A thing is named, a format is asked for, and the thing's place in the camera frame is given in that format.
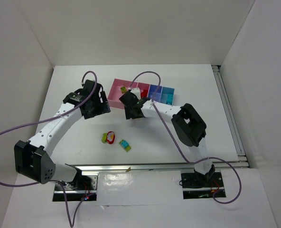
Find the red lego brick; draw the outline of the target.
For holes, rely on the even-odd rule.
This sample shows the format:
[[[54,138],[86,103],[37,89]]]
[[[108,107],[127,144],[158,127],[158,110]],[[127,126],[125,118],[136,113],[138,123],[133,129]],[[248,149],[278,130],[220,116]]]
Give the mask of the red lego brick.
[[[147,97],[147,95],[148,95],[148,90],[143,90],[140,94],[141,98]]]

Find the green lego brick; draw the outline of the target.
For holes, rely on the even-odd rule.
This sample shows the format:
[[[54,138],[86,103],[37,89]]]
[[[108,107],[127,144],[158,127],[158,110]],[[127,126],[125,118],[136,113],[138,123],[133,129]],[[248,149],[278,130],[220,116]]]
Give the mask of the green lego brick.
[[[127,92],[127,89],[126,89],[126,87],[124,87],[124,86],[123,86],[123,87],[121,87],[121,88],[120,88],[120,90],[121,90],[121,93],[122,93],[122,94],[124,94],[124,93],[126,93],[126,92]]]

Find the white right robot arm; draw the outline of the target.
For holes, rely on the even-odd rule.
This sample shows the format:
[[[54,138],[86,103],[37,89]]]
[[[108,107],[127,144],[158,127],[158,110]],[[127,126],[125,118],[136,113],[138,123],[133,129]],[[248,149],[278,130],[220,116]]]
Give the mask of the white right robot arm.
[[[200,186],[207,185],[215,172],[206,147],[206,123],[194,107],[188,103],[173,106],[152,101],[148,97],[139,99],[128,91],[119,100],[124,105],[126,119],[159,118],[163,124],[172,124],[178,139],[189,148],[196,161],[194,172]]]

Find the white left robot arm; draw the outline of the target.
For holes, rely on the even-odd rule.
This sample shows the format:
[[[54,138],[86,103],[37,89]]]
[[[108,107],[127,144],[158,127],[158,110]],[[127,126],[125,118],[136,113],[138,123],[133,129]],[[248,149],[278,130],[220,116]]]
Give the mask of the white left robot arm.
[[[81,118],[89,119],[109,113],[110,107],[103,86],[86,80],[83,87],[69,93],[63,100],[55,119],[49,121],[37,134],[26,142],[14,146],[16,172],[41,184],[61,181],[72,189],[91,179],[69,164],[55,164],[51,155],[66,132]]]

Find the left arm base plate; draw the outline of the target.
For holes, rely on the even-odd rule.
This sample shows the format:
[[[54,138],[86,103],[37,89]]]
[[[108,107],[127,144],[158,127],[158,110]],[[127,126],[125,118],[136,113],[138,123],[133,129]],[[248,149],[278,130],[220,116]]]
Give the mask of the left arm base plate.
[[[98,172],[83,171],[82,179],[77,185],[63,180],[61,180],[61,183],[69,202],[80,201],[83,197],[86,197],[85,201],[96,201],[97,199]],[[65,201],[62,187],[57,182],[55,183],[52,201]]]

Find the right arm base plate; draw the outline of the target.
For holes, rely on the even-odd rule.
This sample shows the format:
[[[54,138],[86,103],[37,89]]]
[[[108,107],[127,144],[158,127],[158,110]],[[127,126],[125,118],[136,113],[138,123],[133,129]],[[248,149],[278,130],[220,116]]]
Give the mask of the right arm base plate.
[[[200,184],[193,172],[181,173],[178,183],[182,187],[183,199],[225,198],[225,188],[221,172],[215,172],[206,184]]]

